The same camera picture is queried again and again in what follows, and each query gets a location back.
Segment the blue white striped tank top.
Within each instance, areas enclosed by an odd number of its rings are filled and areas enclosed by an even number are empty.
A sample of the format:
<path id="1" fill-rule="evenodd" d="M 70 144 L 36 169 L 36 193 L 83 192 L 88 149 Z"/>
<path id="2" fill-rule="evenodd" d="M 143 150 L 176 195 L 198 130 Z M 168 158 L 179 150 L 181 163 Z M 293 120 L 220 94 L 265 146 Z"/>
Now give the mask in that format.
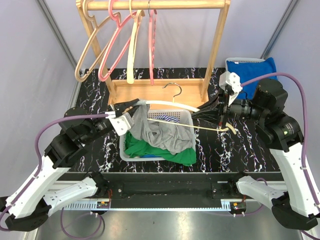
<path id="1" fill-rule="evenodd" d="M 177 123 L 177 124 L 180 122 L 178 117 L 169 116 L 169 115 L 157 115 L 157 116 L 153 117 L 153 119 L 162 120 L 162 121 L 166 121 L 166 122 Z"/>

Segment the grey tank top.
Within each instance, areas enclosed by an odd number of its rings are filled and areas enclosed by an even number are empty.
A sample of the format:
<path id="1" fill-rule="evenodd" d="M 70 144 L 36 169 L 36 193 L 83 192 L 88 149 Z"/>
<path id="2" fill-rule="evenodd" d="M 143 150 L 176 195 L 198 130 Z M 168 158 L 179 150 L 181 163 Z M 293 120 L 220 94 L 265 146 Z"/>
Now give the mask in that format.
<path id="1" fill-rule="evenodd" d="M 144 140 L 152 147 L 168 150 L 171 154 L 194 149 L 194 137 L 189 127 L 165 120 L 149 120 L 150 106 L 147 102 L 139 100 L 135 105 L 137 110 L 133 114 L 133 126 L 129 130 L 135 139 Z"/>

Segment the green tank top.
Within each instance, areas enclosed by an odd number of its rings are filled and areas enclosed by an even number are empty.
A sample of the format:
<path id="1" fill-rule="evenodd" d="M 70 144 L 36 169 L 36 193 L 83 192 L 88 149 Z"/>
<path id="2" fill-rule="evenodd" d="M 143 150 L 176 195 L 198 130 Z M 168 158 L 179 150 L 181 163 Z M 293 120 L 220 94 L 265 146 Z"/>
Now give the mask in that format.
<path id="1" fill-rule="evenodd" d="M 138 140 L 133 137 L 130 132 L 127 132 L 124 137 L 124 153 L 133 159 L 146 159 L 149 158 L 163 158 L 165 161 L 169 161 L 184 166 L 191 166 L 196 163 L 196 151 L 191 147 L 183 150 L 179 153 L 170 153 L 167 149 L 161 149 L 159 147 L 151 146 L 146 141 Z"/>

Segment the wooden hanger with blue top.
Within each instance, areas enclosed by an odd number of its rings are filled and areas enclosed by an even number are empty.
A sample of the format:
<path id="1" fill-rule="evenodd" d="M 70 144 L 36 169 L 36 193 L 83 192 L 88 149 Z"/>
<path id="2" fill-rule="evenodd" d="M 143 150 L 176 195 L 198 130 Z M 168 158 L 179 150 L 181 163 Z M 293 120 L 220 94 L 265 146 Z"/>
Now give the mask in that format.
<path id="1" fill-rule="evenodd" d="M 127 57 L 127 83 L 132 85 L 135 81 L 134 78 L 134 63 L 135 63 L 135 55 L 136 55 L 136 47 L 138 40 L 138 33 L 140 29 L 140 25 L 142 22 L 142 18 L 145 16 L 143 10 L 137 10 L 136 13 L 133 13 L 132 10 L 132 1 L 129 0 L 129 12 L 131 18 L 134 20 L 131 37 L 129 41 L 128 47 L 128 57 Z"/>

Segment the light wooden hanger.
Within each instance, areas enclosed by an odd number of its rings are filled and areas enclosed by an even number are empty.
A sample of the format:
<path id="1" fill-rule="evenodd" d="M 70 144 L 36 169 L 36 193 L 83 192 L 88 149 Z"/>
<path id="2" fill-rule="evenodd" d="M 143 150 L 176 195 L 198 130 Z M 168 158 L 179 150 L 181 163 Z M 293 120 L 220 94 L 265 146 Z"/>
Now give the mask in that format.
<path id="1" fill-rule="evenodd" d="M 88 36 L 87 43 L 86 43 L 86 45 L 85 45 L 85 47 L 79 57 L 79 60 L 77 62 L 77 65 L 76 65 L 75 71 L 74 71 L 74 77 L 80 83 L 84 82 L 88 78 L 88 76 L 91 74 L 91 72 L 94 70 L 96 65 L 101 63 L 103 55 L 106 52 L 107 47 L 105 46 L 103 49 L 100 48 L 100 44 L 98 42 L 97 35 L 98 35 L 99 31 L 108 22 L 111 21 L 111 18 L 109 16 L 107 16 L 101 23 L 98 23 L 97 19 L 94 15 L 89 15 L 88 5 L 91 2 L 93 2 L 93 1 L 92 0 L 77 0 L 75 2 L 80 19 L 82 21 L 82 24 L 83 24 L 84 29 L 86 31 L 86 34 Z M 95 54 L 95 60 L 92 63 L 92 65 L 88 68 L 88 70 L 81 75 L 80 70 L 82 68 L 84 60 L 85 60 L 90 48 L 92 48 L 93 53 Z"/>

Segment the pink hanger with green top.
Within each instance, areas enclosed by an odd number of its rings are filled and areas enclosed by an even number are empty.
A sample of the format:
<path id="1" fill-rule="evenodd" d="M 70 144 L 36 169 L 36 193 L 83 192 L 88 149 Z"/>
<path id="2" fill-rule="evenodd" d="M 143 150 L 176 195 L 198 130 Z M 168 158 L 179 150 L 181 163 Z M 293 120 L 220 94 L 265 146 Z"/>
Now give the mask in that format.
<path id="1" fill-rule="evenodd" d="M 150 84 L 154 85 L 154 61 L 155 61 L 155 38 L 156 38 L 156 22 L 157 10 L 151 9 L 151 1 L 148 1 L 148 60 L 149 60 L 149 77 Z"/>

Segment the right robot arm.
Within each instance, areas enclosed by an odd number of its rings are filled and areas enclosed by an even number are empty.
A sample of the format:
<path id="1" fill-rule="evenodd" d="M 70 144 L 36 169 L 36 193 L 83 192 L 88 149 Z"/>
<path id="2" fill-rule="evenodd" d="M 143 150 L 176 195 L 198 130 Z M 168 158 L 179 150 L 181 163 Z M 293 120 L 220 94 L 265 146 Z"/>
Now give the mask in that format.
<path id="1" fill-rule="evenodd" d="M 320 209 L 313 203 L 309 186 L 315 181 L 302 158 L 304 137 L 299 123 L 284 112 L 288 93 L 275 80 L 264 78 L 257 83 L 251 100 L 229 100 L 233 90 L 220 90 L 216 99 L 206 102 L 191 116 L 226 128 L 230 119 L 251 120 L 255 132 L 280 168 L 286 191 L 280 191 L 240 172 L 230 178 L 223 190 L 232 198 L 248 196 L 269 208 L 275 219 L 285 228 L 308 231 L 318 225 Z"/>

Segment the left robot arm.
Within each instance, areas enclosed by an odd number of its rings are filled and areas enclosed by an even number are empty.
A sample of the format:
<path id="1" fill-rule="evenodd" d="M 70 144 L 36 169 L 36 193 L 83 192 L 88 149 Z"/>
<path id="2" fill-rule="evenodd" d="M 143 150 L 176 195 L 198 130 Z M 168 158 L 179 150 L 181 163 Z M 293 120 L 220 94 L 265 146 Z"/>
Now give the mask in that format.
<path id="1" fill-rule="evenodd" d="M 87 153 L 86 145 L 113 130 L 120 136 L 130 130 L 138 102 L 136 98 L 111 104 L 98 114 L 72 107 L 62 118 L 44 126 L 34 141 L 38 157 L 36 169 L 15 193 L 0 199 L 0 215 L 8 214 L 6 227 L 1 227 L 1 231 L 30 232 L 77 200 L 110 195 L 109 183 L 99 172 L 92 172 L 80 182 L 55 193 L 48 190 Z"/>

